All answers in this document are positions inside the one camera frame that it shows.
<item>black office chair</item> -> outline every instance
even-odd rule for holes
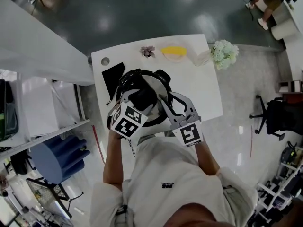
[[[250,115],[250,118],[262,118],[259,130],[255,130],[256,134],[260,134],[264,123],[267,125],[267,133],[279,137],[283,140],[285,134],[277,134],[277,131],[293,131],[303,135],[303,101],[295,104],[289,104],[282,101],[281,97],[267,103],[267,109],[264,106],[262,97],[260,99],[263,114]]]

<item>gray floor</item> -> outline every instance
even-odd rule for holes
[[[227,70],[217,70],[217,77],[222,98],[223,116],[202,123],[205,139],[215,159],[221,167],[229,167],[247,184],[256,186],[257,182],[271,179],[279,164],[281,152],[289,140],[300,143],[302,137],[286,131],[283,141],[267,135],[266,129],[257,135],[260,119],[249,119],[249,114],[261,112],[260,103],[255,99],[259,94],[265,102],[278,96],[276,83],[281,79],[277,65],[278,54],[240,47],[236,64]],[[92,152],[85,160],[85,168],[64,182],[77,185],[85,195],[71,204],[73,221],[76,226],[88,226],[90,195],[93,184],[102,181],[103,163],[97,148],[91,125],[95,125],[98,140],[104,135],[97,95],[94,85],[82,87],[84,109],[91,123],[75,129],[75,133],[88,140]],[[122,149],[124,175],[129,177],[134,166],[134,157],[129,147]],[[73,207],[85,212],[77,213]]]
[[[257,23],[262,13],[254,9],[252,21],[242,0],[44,0],[50,9],[39,2],[34,11],[24,0],[17,3],[88,56],[131,41],[184,34],[205,34],[208,43],[226,39],[283,49]]]

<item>blue stool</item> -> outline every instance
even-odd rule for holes
[[[83,158],[90,152],[80,150],[86,140],[70,135],[65,140],[56,136],[31,148],[30,156],[47,181],[60,184],[84,168]]]

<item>shoe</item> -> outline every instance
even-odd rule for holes
[[[267,23],[263,21],[263,19],[259,18],[258,19],[259,24],[265,29],[268,30]]]
[[[245,7],[247,7],[248,9],[253,9],[255,7],[255,5],[251,5],[250,2],[245,4]]]

